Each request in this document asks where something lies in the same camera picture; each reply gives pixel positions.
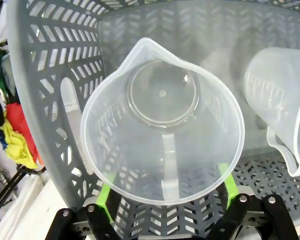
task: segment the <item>red object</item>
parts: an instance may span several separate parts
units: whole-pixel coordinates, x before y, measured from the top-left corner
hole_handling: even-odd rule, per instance
[[[22,111],[21,105],[18,103],[8,104],[6,106],[6,119],[10,122],[14,131],[22,134],[25,138],[26,144],[28,145],[29,151],[33,157],[33,160],[36,162],[38,159],[38,150],[35,145],[34,139],[30,133],[28,124],[24,112]]]

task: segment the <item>perforated plastic surface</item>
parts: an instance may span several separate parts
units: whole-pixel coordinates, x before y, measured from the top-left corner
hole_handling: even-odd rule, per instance
[[[72,82],[83,110],[93,89],[120,65],[134,44],[150,37],[178,57],[211,71],[233,91],[246,125],[243,154],[254,155],[239,161],[235,180],[252,187],[257,196],[278,191],[292,218],[300,223],[300,178],[289,177],[279,153],[266,148],[266,126],[240,91],[246,64],[257,51],[270,46],[300,49],[300,1],[249,2],[262,4],[9,1],[8,42],[22,108],[40,155],[68,206],[81,206],[86,198],[98,195],[103,183],[85,168],[62,101],[61,84]],[[139,226],[142,234],[194,231],[204,236],[222,214],[215,192],[178,207],[126,201],[130,207],[122,205],[118,216],[124,222],[117,224],[125,238],[136,235]],[[137,219],[144,222],[133,226]]]

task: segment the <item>clear plastic measuring cup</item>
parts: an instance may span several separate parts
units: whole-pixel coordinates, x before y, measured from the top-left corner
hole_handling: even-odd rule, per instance
[[[300,176],[300,50],[260,51],[249,63],[244,90],[250,107],[268,125],[269,145],[281,152],[290,176]]]
[[[98,86],[81,119],[97,176],[121,195],[155,205],[215,189],[237,164],[244,136],[229,89],[149,38]]]

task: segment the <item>measuring cup handle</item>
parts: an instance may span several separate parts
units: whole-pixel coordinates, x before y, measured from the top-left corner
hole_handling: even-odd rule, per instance
[[[266,132],[266,140],[270,147],[277,149],[282,154],[289,175],[291,177],[300,176],[300,165],[297,167],[294,155],[286,146],[277,142],[276,134],[270,127],[268,127]]]

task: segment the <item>red cloth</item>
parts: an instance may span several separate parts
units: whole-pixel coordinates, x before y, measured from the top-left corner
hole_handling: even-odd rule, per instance
[[[31,136],[28,124],[21,105],[18,103],[8,104],[6,106],[6,119],[10,122],[14,131],[22,134],[28,145],[29,151],[36,162],[38,159],[38,150],[35,145],[34,139]]]

